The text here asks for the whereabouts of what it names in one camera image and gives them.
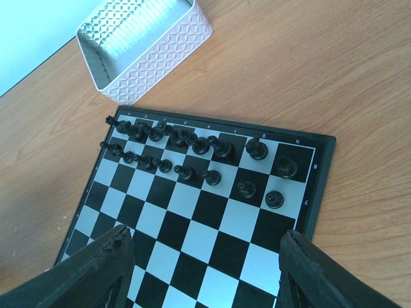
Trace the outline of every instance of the wood grain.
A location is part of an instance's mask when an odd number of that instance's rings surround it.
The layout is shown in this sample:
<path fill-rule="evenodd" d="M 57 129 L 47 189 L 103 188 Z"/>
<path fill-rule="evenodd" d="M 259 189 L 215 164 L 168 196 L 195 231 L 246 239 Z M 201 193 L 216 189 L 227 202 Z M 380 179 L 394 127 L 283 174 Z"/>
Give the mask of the wood grain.
<path fill-rule="evenodd" d="M 336 136 L 314 243 L 411 307 L 411 2 L 198 2 L 212 37 L 138 105 Z M 0 293 L 52 266 L 116 107 L 75 41 L 0 99 Z"/>

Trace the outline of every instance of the chess rook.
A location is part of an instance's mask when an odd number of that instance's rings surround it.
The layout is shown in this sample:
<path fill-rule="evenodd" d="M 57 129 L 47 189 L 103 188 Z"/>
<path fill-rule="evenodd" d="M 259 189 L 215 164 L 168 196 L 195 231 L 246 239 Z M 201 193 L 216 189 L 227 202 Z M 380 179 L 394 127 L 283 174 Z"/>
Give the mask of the chess rook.
<path fill-rule="evenodd" d="M 168 159 L 159 160 L 158 158 L 153 158 L 153 165 L 159 168 L 162 173 L 169 173 L 173 167 Z"/>
<path fill-rule="evenodd" d="M 214 154 L 217 157 L 225 158 L 231 154 L 232 144 L 229 141 L 222 141 L 215 136 L 209 136 L 207 140 L 214 148 Z"/>
<path fill-rule="evenodd" d="M 174 167 L 174 172 L 176 172 L 179 177 L 185 181 L 190 180 L 194 175 L 194 169 L 192 167 L 183 167 L 176 165 Z"/>
<path fill-rule="evenodd" d="M 217 170 L 203 171 L 201 176 L 210 186 L 218 185 L 221 182 L 221 174 Z"/>
<path fill-rule="evenodd" d="M 246 143 L 245 151 L 255 160 L 263 160 L 268 155 L 267 145 L 259 141 L 257 137 L 254 137 Z"/>
<path fill-rule="evenodd" d="M 256 185 L 250 181 L 238 183 L 237 188 L 241 196 L 244 198 L 252 198 L 256 194 L 256 191 L 257 191 Z"/>
<path fill-rule="evenodd" d="M 277 173 L 281 178 L 292 179 L 297 174 L 297 164 L 288 157 L 280 157 L 277 160 Z"/>
<path fill-rule="evenodd" d="M 186 143 L 180 139 L 178 131 L 174 130 L 172 125 L 168 125 L 164 121 L 157 124 L 157 129 L 160 130 L 165 136 L 170 136 L 170 141 L 176 146 L 185 146 Z"/>
<path fill-rule="evenodd" d="M 157 141 L 160 141 L 164 137 L 164 134 L 162 131 L 151 127 L 147 123 L 139 123 L 139 125 L 143 129 L 143 131 L 147 133 L 148 138 L 150 138 L 151 141 L 157 142 Z"/>
<path fill-rule="evenodd" d="M 106 149 L 107 151 L 109 151 L 109 152 L 111 152 L 111 153 L 113 153 L 113 154 L 115 154 L 115 152 L 116 152 L 117 150 L 122 150 L 122 149 L 121 149 L 121 146 L 120 146 L 119 144 L 117 144 L 117 143 L 108 144 L 108 143 L 105 142 L 105 141 L 101 141 L 101 142 L 100 142 L 100 147 L 101 147 L 102 149 Z"/>
<path fill-rule="evenodd" d="M 271 209 L 279 209 L 283 206 L 284 196 L 279 191 L 270 191 L 265 195 L 265 203 Z"/>
<path fill-rule="evenodd" d="M 188 146 L 193 148 L 193 152 L 197 155 L 204 155 L 210 150 L 208 140 L 204 137 L 198 137 L 196 133 L 189 130 L 180 130 L 179 135 Z"/>
<path fill-rule="evenodd" d="M 127 125 L 131 125 L 130 121 L 117 121 L 114 117 L 109 115 L 108 117 L 105 118 L 105 122 L 108 125 L 114 126 L 119 133 L 127 133 L 126 128 Z"/>

